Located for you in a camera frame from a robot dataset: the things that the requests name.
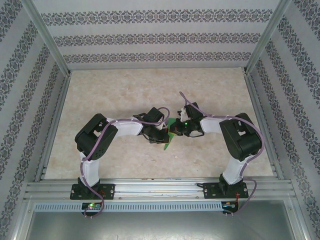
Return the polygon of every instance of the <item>patterned wallpaper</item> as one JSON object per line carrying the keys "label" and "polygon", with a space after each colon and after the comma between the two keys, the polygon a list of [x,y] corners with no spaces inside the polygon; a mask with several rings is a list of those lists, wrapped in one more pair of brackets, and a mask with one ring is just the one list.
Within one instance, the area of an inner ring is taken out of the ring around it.
{"label": "patterned wallpaper", "polygon": [[35,0],[71,70],[244,67],[279,0]]}
{"label": "patterned wallpaper", "polygon": [[0,240],[34,180],[65,77],[18,0],[0,0]]}
{"label": "patterned wallpaper", "polygon": [[283,174],[320,239],[320,3],[293,0],[251,72]]}

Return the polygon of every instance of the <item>perforated metal strip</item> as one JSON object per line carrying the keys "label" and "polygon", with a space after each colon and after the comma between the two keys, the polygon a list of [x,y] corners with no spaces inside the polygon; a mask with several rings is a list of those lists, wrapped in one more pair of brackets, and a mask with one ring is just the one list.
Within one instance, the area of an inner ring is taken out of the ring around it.
{"label": "perforated metal strip", "polygon": [[[35,205],[35,212],[80,212],[81,202],[43,202]],[[104,212],[205,212],[222,211],[221,201],[197,202],[108,202]]]}

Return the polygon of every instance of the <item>marble floor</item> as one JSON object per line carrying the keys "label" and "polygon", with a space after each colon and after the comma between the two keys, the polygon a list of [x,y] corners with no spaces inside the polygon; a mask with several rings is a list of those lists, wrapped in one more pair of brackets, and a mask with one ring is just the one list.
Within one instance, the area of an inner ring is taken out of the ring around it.
{"label": "marble floor", "polygon": [[[245,112],[257,126],[240,68],[165,68],[74,71],[70,80],[46,179],[75,179],[80,174],[76,134],[97,113],[126,118],[167,107],[171,118],[184,106],[182,91],[192,102],[215,115]],[[230,155],[223,136],[175,136],[163,144],[149,144],[143,136],[115,139],[100,159],[101,178],[218,177]],[[250,163],[246,176],[272,176],[266,152]]]}

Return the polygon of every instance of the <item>green object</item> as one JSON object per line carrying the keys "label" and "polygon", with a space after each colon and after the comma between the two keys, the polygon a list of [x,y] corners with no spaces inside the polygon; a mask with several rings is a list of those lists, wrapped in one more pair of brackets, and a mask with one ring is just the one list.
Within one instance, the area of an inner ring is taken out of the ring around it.
{"label": "green object", "polygon": [[[175,118],[169,118],[169,119],[168,119],[168,126],[167,126],[167,128],[170,129],[170,125],[173,124],[173,123],[175,123],[175,122],[176,122],[176,119],[175,119]],[[171,133],[171,132],[169,132],[168,134],[169,134],[169,143],[166,143],[166,144],[164,145],[164,150],[167,149],[167,147],[168,147],[169,144],[171,143],[171,140],[172,140],[172,139],[174,138],[174,136],[175,136],[175,134],[174,134],[174,133]]]}

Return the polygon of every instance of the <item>purple cable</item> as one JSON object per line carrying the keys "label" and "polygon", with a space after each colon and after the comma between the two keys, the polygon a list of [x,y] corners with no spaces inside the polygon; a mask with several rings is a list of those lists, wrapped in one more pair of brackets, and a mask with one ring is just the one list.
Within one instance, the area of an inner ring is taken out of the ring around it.
{"label": "purple cable", "polygon": [[[253,157],[249,158],[249,159],[245,162],[245,164],[243,165],[243,167],[242,167],[242,169],[241,169],[241,171],[240,171],[240,177],[243,178],[243,173],[244,173],[244,171],[245,171],[248,163],[251,162],[252,160],[256,159],[257,157],[259,157],[259,156],[262,154],[262,152],[264,151],[264,149],[265,149],[265,140],[264,140],[264,137],[263,137],[262,133],[260,132],[260,130],[259,130],[255,125],[253,125],[251,122],[249,122],[249,121],[247,121],[247,120],[245,120],[245,119],[242,119],[242,118],[240,118],[240,117],[237,117],[237,116],[215,116],[215,115],[207,114],[207,113],[205,113],[204,111],[200,110],[200,109],[199,109],[198,107],[196,107],[195,105],[193,105],[193,104],[186,98],[186,96],[183,94],[183,92],[180,91],[179,93],[180,93],[180,95],[184,98],[184,100],[185,100],[186,103],[190,104],[192,107],[194,107],[195,109],[197,109],[197,110],[198,110],[200,113],[202,113],[204,116],[207,116],[207,117],[210,117],[210,118],[213,118],[213,119],[236,119],[236,120],[238,120],[238,121],[241,121],[241,122],[249,125],[250,127],[252,127],[252,128],[256,131],[256,133],[259,135],[259,138],[260,138],[260,140],[261,140],[261,148],[260,148],[260,150],[258,151],[258,153],[257,153],[256,155],[254,155]],[[248,199],[245,201],[245,203],[242,205],[242,207],[236,212],[237,214],[239,213],[239,211],[242,211],[243,208],[245,208],[245,206],[248,204],[249,200],[253,197],[253,195],[254,195],[254,193],[255,193],[255,191],[256,191],[256,189],[257,189],[257,185],[258,185],[257,181],[254,180],[254,179],[251,179],[251,178],[243,178],[243,180],[254,182],[254,188],[253,188],[250,196],[248,197]]]}
{"label": "purple cable", "polygon": [[[158,110],[160,109],[165,109],[167,112],[168,112],[168,115],[166,116],[165,119],[163,119],[162,121],[159,121],[159,122],[147,122],[147,121],[139,121],[139,120],[135,120],[135,119],[130,119],[130,118],[122,118],[122,119],[117,119],[117,120],[113,120],[111,122],[109,122],[102,130],[101,134],[99,135],[98,139],[96,140],[95,142],[95,145],[93,146],[91,152],[88,154],[88,156],[84,157],[82,160],[81,160],[81,164],[80,164],[80,172],[81,172],[81,176],[82,176],[82,179],[83,179],[83,182],[85,184],[85,186],[91,191],[93,192],[96,196],[98,196],[100,199],[101,199],[101,208],[100,208],[100,211],[98,211],[95,215],[93,216],[90,216],[91,219],[99,216],[102,211],[104,210],[105,208],[105,200],[104,198],[99,194],[97,193],[95,190],[92,189],[92,187],[90,187],[90,185],[88,184],[86,178],[85,178],[85,174],[84,174],[84,169],[83,169],[83,166],[84,166],[84,162],[85,161],[88,161],[91,156],[94,154],[95,150],[97,149],[103,135],[105,134],[107,128],[111,125],[111,124],[114,124],[114,123],[117,123],[117,122],[135,122],[135,123],[140,123],[140,124],[147,124],[147,125],[158,125],[158,124],[162,124],[164,123],[165,121],[167,121],[169,119],[169,116],[170,116],[170,111],[168,108],[162,106],[162,107],[159,107]],[[87,212],[88,208],[86,208],[84,210],[84,217],[86,218],[87,215],[86,215],[86,212]]]}

